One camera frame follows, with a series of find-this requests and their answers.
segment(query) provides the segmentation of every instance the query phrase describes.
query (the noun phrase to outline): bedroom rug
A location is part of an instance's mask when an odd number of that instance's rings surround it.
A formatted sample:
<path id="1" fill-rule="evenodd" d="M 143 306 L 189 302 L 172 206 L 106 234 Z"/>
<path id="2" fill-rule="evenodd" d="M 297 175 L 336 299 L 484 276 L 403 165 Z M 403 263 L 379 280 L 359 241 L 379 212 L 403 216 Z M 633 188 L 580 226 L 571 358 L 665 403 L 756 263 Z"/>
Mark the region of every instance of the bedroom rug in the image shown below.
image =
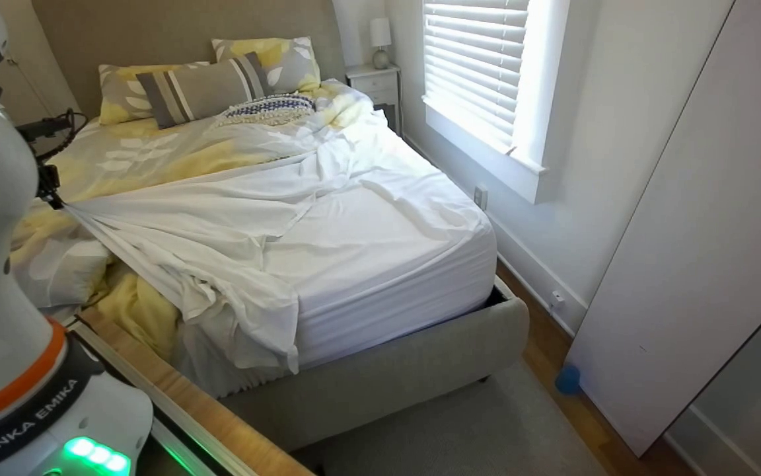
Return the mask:
<path id="1" fill-rule="evenodd" d="M 524 361 L 293 458 L 322 476 L 605 473 Z"/>

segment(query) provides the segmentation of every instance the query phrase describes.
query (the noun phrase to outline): white window blind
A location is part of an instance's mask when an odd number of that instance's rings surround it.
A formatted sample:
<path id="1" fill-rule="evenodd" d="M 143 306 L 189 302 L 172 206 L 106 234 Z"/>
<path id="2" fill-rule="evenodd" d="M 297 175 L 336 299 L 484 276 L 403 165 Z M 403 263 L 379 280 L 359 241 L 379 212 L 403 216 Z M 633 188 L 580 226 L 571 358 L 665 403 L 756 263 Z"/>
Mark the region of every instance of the white window blind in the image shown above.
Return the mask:
<path id="1" fill-rule="evenodd" d="M 530 0 L 425 0 L 425 103 L 488 144 L 515 147 Z"/>

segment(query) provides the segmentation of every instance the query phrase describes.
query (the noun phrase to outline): striped pillow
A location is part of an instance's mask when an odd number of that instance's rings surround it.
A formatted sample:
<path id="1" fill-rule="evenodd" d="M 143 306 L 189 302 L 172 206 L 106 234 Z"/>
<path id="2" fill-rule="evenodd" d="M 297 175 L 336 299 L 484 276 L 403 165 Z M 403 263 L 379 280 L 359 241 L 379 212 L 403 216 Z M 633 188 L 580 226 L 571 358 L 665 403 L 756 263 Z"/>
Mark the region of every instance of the striped pillow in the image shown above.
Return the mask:
<path id="1" fill-rule="evenodd" d="M 137 79 L 148 94 L 152 115 L 161 130 L 206 118 L 227 105 L 270 94 L 258 52 L 203 68 L 137 73 Z"/>
<path id="2" fill-rule="evenodd" d="M 152 103 L 145 98 L 137 73 L 170 70 L 170 68 L 203 68 L 210 60 L 196 62 L 137 62 L 137 66 L 114 66 L 102 62 L 102 114 L 99 124 L 122 124 L 152 115 Z"/>
<path id="3" fill-rule="evenodd" d="M 320 87 L 320 62 L 310 37 L 213 38 L 218 60 L 258 52 L 275 93 Z"/>

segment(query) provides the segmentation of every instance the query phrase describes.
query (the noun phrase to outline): upholstered bed frame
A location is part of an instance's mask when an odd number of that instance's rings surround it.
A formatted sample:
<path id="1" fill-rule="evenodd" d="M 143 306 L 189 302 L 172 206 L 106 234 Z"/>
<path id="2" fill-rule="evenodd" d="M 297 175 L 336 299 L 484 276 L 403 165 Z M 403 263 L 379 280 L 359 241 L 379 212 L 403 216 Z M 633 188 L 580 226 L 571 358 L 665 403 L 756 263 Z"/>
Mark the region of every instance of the upholstered bed frame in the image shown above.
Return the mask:
<path id="1" fill-rule="evenodd" d="M 313 37 L 322 77 L 345 77 L 333 0 L 34 0 L 34 9 L 87 115 L 99 62 L 203 60 L 213 37 Z M 477 312 L 223 401 L 297 448 L 505 366 L 526 325 L 526 303 L 497 280 Z"/>

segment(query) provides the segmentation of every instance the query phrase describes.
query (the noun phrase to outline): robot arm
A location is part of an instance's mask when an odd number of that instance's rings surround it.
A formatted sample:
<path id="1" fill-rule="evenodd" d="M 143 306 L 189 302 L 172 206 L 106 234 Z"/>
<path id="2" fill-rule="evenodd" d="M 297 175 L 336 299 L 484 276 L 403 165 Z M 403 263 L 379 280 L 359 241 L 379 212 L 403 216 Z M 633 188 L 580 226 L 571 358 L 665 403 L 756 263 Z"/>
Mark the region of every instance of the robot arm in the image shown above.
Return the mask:
<path id="1" fill-rule="evenodd" d="M 55 198 L 55 183 L 38 188 L 41 176 L 30 144 L 0 115 L 0 473 L 132 473 L 152 427 L 148 395 L 103 373 L 7 267 L 11 229 L 34 193 Z"/>

